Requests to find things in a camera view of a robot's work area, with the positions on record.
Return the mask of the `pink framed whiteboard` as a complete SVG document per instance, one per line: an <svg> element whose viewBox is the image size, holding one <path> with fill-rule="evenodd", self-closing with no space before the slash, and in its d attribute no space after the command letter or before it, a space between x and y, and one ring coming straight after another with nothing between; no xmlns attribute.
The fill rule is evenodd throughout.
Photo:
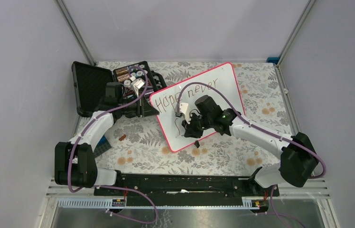
<svg viewBox="0 0 355 228"><path fill-rule="evenodd" d="M215 133L212 129L205 130L200 139L185 138L183 136L184 128L181 124L184 117L176 117L175 108L181 90L185 85L191 82L200 82L215 88L228 99L237 111L241 114L245 113L234 66L229 62L213 67L203 73L153 93L149 100L151 105L159 111L157 119L172 152L178 152L193 145L196 140L200 141ZM212 97L216 104L223 110L230 107L218 93L204 85L190 85L184 90L180 100L183 103L188 103L188 111L192 111L196 108L194 104L195 101L203 95Z"/></svg>

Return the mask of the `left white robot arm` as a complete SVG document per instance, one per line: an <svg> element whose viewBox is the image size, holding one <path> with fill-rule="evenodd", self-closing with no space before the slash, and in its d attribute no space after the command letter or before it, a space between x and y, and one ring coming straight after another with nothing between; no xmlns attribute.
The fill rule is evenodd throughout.
<svg viewBox="0 0 355 228"><path fill-rule="evenodd" d="M148 85L140 81L133 86L132 97L125 97L122 83L110 82L89 122L67 142L55 146L55 182L66 185L71 192L81 188L104 186L112 195L123 191L123 183L115 170L100 169L93 154L104 134L118 119L158 115L159 112L146 99Z"/></svg>

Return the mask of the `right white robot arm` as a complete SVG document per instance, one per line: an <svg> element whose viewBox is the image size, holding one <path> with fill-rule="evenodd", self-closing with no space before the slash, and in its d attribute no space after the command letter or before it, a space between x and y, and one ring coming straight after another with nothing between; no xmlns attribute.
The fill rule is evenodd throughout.
<svg viewBox="0 0 355 228"><path fill-rule="evenodd" d="M296 135L273 132L251 123L232 108L221 109L212 97L204 95L195 101L197 113L191 113L187 103L177 106L178 117L184 116L184 137L201 138L204 131L213 129L221 135L245 139L276 156L280 162L258 168L248 183L250 193L262 195L268 187L288 183L302 188L311 179L319 160L309 137L301 132Z"/></svg>

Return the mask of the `floral patterned table mat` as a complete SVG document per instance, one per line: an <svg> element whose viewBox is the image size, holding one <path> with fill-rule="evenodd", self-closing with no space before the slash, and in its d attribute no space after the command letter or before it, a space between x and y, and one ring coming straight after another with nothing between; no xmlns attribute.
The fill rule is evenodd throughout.
<svg viewBox="0 0 355 228"><path fill-rule="evenodd" d="M264 127L292 134L275 66L235 63L246 116ZM123 141L119 138L127 135ZM112 148L95 159L99 168L124 173L249 176L278 158L249 141L213 134L172 152L155 116L121 118L105 134Z"/></svg>

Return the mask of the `black poker chip case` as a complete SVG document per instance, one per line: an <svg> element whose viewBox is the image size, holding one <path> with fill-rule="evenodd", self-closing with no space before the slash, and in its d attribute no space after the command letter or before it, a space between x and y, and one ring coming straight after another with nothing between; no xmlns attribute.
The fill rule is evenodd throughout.
<svg viewBox="0 0 355 228"><path fill-rule="evenodd" d="M92 117L96 111L113 111L114 119L122 116L134 118L135 102L167 87L161 74L150 70L146 61L123 66L114 70L73 62L71 66L75 89L77 113L82 117ZM130 89L136 78L142 78L145 85L137 97Z"/></svg>

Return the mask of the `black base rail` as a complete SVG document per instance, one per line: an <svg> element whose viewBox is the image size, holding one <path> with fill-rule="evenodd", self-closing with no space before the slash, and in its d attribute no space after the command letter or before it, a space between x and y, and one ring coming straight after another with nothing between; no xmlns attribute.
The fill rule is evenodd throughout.
<svg viewBox="0 0 355 228"><path fill-rule="evenodd" d="M95 196L121 197L129 207L241 206L242 198L279 196L277 187L263 189L248 177L119 173L117 189L100 187Z"/></svg>

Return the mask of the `blue corner bracket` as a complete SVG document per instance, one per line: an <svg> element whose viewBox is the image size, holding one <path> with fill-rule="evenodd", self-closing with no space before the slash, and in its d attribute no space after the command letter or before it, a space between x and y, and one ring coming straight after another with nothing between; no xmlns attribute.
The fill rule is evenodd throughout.
<svg viewBox="0 0 355 228"><path fill-rule="evenodd" d="M280 57L268 57L266 59L267 63L272 63L272 64L278 64L279 61L280 61Z"/></svg>

